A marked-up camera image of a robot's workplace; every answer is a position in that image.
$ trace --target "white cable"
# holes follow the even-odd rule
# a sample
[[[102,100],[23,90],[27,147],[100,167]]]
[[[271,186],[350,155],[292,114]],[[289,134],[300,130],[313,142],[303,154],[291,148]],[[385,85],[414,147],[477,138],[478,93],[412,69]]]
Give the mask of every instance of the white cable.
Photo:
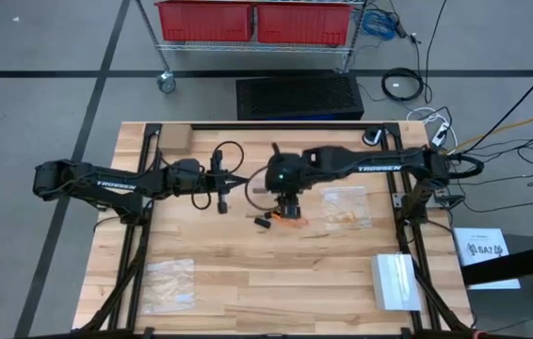
[[[419,107],[419,108],[412,109],[411,111],[409,111],[409,113],[407,113],[406,120],[407,121],[410,120],[411,114],[415,112],[422,112],[422,111],[427,111],[427,112],[432,113],[429,116],[427,116],[425,119],[423,118],[421,119],[421,121],[424,124],[429,124],[430,122],[434,122],[437,120],[442,120],[443,122],[448,123],[446,118],[440,115],[437,109],[434,109],[432,107]],[[451,135],[453,136],[453,141],[455,142],[455,148],[451,150],[450,152],[448,152],[447,154],[452,154],[457,150],[457,146],[459,145],[459,143],[457,141],[457,134],[455,133],[455,130],[453,129],[453,127],[449,127],[448,129],[451,131]]]

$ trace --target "tangled cable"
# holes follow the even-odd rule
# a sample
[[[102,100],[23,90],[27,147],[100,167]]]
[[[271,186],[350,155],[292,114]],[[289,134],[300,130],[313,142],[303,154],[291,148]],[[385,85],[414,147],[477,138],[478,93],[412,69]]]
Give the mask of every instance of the tangled cable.
[[[378,37],[383,41],[395,38],[398,18],[394,13],[368,9],[361,22],[361,34]]]

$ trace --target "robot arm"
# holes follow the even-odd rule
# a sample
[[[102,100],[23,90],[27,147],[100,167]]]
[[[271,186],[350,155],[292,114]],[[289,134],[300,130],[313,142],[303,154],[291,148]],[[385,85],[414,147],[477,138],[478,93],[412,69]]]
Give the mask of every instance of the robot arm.
[[[221,169],[221,159],[222,152],[216,151],[206,173],[196,159],[182,159],[140,174],[69,160],[49,161],[36,167],[32,191],[44,201],[67,195],[95,207],[113,208],[122,223],[133,225],[148,221],[143,198],[163,200],[169,196],[218,193],[218,211],[224,214],[224,196],[247,180]],[[120,194],[109,188],[128,192]]]
[[[306,150],[302,155],[281,153],[273,144],[275,154],[268,161],[265,187],[278,195],[277,203],[285,218],[299,218],[297,194],[314,184],[346,178],[352,173],[391,172],[405,170],[415,177],[417,185],[403,203],[406,215],[416,215],[436,189],[448,185],[449,179],[478,175],[484,164],[461,155],[445,156],[427,148],[403,151],[353,152],[344,147],[324,146]],[[467,161],[476,168],[464,173],[448,172],[449,160]]]

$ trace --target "wooden table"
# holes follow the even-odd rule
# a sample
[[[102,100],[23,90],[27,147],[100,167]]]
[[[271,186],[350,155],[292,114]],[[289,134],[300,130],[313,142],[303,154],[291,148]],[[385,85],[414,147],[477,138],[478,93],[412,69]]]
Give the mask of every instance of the wooden table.
[[[399,125],[405,148],[428,142],[421,122],[402,121]],[[122,124],[112,168],[137,170],[144,126],[143,122]],[[282,151],[289,153],[326,144],[364,151],[369,148],[361,142],[361,135],[359,130],[339,129],[194,131],[192,154],[186,157],[197,158],[208,167],[215,146],[235,140],[246,151],[237,175],[248,177],[272,155],[271,142],[278,142]],[[223,152],[224,168],[232,169],[239,161],[239,151],[227,146]],[[332,231],[324,227],[321,191],[332,186],[365,186],[370,228]],[[198,204],[205,202],[204,197],[197,200]],[[398,251],[385,174],[354,174],[304,192],[300,205],[309,224],[299,229],[274,224],[266,231],[253,224],[259,212],[246,202],[243,186],[232,190],[227,203],[226,215],[218,214],[216,202],[207,210],[197,210],[189,197],[170,197],[156,204],[147,263],[194,259],[196,306],[163,315],[138,315],[136,331],[154,327],[157,333],[396,334],[401,327],[411,327],[407,312],[379,311],[375,303],[370,258]],[[112,216],[102,213],[100,219]],[[443,211],[429,211],[429,218],[448,224]],[[423,225],[422,230],[433,284],[469,326],[472,315],[452,237],[433,225]],[[90,320],[113,288],[123,235],[124,226],[117,220],[97,229],[75,328]],[[122,307],[127,309],[126,301]],[[427,328],[426,310],[424,307],[421,315]],[[122,324],[125,314],[121,312]]]

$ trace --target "shelf caster wheel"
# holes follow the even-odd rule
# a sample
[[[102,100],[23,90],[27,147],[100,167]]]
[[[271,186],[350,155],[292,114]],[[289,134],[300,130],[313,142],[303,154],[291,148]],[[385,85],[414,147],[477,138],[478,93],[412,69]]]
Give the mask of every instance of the shelf caster wheel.
[[[156,79],[157,87],[164,94],[169,94],[176,89],[176,81],[174,81],[174,75],[170,72],[164,72],[160,74]]]

